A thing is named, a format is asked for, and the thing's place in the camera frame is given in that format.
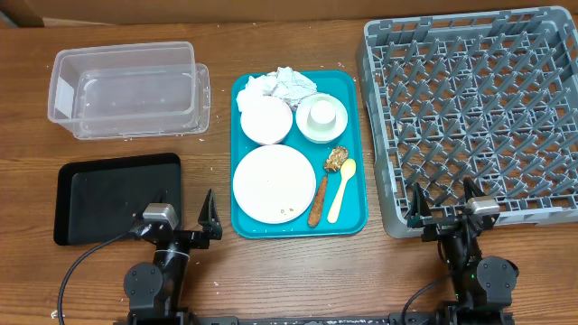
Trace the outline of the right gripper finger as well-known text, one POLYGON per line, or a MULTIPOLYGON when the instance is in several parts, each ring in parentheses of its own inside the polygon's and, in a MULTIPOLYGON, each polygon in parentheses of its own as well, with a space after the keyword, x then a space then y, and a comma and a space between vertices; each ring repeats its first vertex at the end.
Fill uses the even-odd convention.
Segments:
POLYGON ((413 198, 410 209, 407 213, 409 218, 431 218, 432 213, 426 202, 424 191, 421 186, 415 182, 413 184, 413 198))
POLYGON ((485 193, 476 185, 474 180, 470 177, 465 177, 463 180, 464 197, 466 201, 473 198, 484 197, 485 193))

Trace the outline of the large white plate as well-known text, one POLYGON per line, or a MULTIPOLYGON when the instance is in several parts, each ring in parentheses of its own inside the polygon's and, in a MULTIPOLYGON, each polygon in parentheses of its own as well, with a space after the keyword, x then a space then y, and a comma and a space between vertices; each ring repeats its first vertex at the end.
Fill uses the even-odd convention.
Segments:
POLYGON ((296 149, 271 144, 241 159, 232 180, 234 198, 252 219, 282 224, 302 215, 317 188, 312 164, 296 149))

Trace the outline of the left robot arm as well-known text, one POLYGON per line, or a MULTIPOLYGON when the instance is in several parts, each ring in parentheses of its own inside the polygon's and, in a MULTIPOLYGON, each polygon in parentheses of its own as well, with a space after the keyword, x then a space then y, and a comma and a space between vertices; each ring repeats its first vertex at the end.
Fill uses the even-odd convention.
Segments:
POLYGON ((178 218, 169 203, 154 202, 136 217, 130 234, 155 246, 151 263, 133 266, 126 273, 124 291, 129 299, 129 324, 196 324, 192 312, 180 306, 190 252, 207 249, 222 239, 222 226, 210 190, 200 211, 200 230, 177 228, 178 218))

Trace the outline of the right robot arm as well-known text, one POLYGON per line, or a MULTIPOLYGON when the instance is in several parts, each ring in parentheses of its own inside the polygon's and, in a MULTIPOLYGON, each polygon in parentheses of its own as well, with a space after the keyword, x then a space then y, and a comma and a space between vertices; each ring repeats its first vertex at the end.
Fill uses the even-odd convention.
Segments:
POLYGON ((477 237, 493 229, 499 217, 499 204, 486 195, 470 178, 463 180, 465 206, 450 217, 435 218, 424 191, 413 185, 414 197, 407 225, 421 228, 424 242, 435 242, 448 274, 427 284, 413 294, 400 314, 402 324, 513 324, 513 315, 504 310, 512 303, 517 284, 517 266, 502 257, 483 256, 477 237), (410 311, 409 307, 423 293, 452 281, 455 299, 441 302, 433 312, 410 311))

